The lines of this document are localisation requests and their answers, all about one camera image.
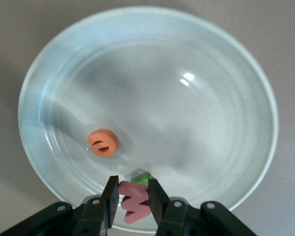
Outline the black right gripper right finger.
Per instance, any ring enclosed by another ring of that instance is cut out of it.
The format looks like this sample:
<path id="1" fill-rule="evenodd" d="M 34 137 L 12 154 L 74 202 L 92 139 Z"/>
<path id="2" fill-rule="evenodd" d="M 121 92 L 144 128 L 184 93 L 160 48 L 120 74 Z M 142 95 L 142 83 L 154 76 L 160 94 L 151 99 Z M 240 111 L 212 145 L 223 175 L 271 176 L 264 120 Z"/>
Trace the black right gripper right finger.
<path id="1" fill-rule="evenodd" d="M 156 179 L 148 181 L 148 204 L 158 226 L 157 236 L 200 236 L 198 217 L 181 197 L 169 197 Z"/>

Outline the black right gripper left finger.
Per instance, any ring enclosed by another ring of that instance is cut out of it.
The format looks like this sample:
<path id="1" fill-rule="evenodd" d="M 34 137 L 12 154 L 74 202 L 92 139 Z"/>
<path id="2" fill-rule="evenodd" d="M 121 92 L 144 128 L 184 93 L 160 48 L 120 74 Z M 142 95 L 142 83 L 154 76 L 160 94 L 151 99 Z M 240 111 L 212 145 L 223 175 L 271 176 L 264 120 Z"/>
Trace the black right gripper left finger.
<path id="1" fill-rule="evenodd" d="M 86 198 L 82 204 L 82 215 L 77 220 L 73 235 L 106 236 L 116 215 L 119 193 L 119 178 L 111 176 L 101 195 Z"/>

